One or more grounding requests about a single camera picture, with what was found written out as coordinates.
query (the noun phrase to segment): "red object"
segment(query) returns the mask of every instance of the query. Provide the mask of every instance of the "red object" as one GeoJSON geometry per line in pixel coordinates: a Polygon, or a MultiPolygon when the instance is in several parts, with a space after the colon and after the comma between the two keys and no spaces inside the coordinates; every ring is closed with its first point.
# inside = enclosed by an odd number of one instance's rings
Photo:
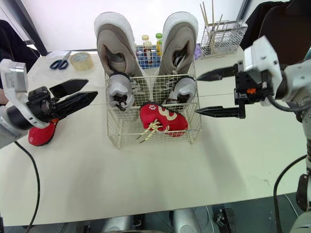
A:
{"type": "Polygon", "coordinates": [[[48,144],[54,136],[55,128],[56,123],[51,122],[49,126],[44,129],[36,127],[31,128],[28,134],[28,142],[37,147],[48,144]]]}
{"type": "MultiPolygon", "coordinates": [[[[169,129],[169,131],[179,131],[188,129],[188,122],[186,118],[180,113],[169,110],[156,102],[146,102],[140,108],[140,119],[143,127],[147,129],[149,124],[157,119],[163,127],[159,131],[169,129]]],[[[180,137],[184,132],[180,133],[167,133],[172,137],[180,137]]]]}

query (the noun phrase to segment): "wire basket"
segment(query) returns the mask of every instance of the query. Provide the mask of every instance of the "wire basket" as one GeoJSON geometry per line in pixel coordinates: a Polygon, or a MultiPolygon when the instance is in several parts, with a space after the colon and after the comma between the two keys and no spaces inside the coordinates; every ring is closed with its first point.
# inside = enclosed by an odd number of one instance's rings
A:
{"type": "MultiPolygon", "coordinates": [[[[144,102],[154,101],[156,98],[158,98],[158,95],[155,98],[153,97],[154,92],[157,93],[160,89],[162,89],[168,80],[172,83],[168,90],[168,94],[172,91],[174,84],[182,77],[188,75],[196,80],[193,62],[189,68],[188,74],[157,76],[157,67],[145,68],[144,71],[146,74],[145,77],[130,78],[132,82],[132,88],[135,88],[133,83],[140,83],[141,90],[147,93],[147,95],[134,94],[135,103],[137,103],[136,106],[130,107],[125,111],[121,111],[117,107],[110,106],[107,102],[107,133],[112,143],[118,148],[129,144],[139,144],[144,139],[144,137],[150,133],[146,133],[146,135],[137,140],[140,134],[145,131],[139,117],[140,105],[144,102]]],[[[108,99],[108,82],[109,77],[106,74],[106,99],[108,99]]],[[[193,143],[198,133],[202,130],[201,115],[194,112],[195,109],[200,108],[198,92],[196,91],[196,95],[191,103],[164,104],[162,106],[181,113],[188,122],[188,129],[181,131],[167,131],[165,133],[154,133],[149,140],[144,142],[144,144],[172,142],[175,140],[188,140],[190,143],[193,143]]]]}
{"type": "Polygon", "coordinates": [[[205,26],[201,41],[201,58],[236,53],[246,32],[243,20],[216,22],[205,26]]]}

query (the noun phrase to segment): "bottle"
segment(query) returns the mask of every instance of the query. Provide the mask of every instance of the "bottle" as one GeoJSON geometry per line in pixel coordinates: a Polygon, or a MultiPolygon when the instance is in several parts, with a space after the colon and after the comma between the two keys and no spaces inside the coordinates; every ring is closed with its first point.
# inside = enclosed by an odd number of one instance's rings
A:
{"type": "Polygon", "coordinates": [[[144,41],[144,56],[147,57],[148,64],[152,64],[152,56],[151,56],[151,42],[149,41],[148,35],[142,35],[142,40],[144,41]]]}
{"type": "Polygon", "coordinates": [[[162,33],[155,34],[156,37],[156,53],[158,56],[161,56],[162,54],[162,33]]]}

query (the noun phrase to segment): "tape roll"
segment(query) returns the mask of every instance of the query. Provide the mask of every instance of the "tape roll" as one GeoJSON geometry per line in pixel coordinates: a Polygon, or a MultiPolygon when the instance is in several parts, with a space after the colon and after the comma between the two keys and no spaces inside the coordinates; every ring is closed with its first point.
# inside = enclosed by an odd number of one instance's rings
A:
{"type": "Polygon", "coordinates": [[[91,55],[87,52],[78,52],[70,56],[70,63],[76,70],[88,70],[94,66],[91,55]]]}

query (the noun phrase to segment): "yellow bottle cap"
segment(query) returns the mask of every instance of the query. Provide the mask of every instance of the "yellow bottle cap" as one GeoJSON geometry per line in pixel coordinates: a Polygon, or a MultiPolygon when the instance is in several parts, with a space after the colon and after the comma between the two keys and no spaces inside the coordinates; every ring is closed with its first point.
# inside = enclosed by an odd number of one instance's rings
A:
{"type": "Polygon", "coordinates": [[[149,36],[148,36],[148,35],[142,35],[142,36],[141,36],[141,39],[142,39],[142,40],[149,40],[149,36]]]}

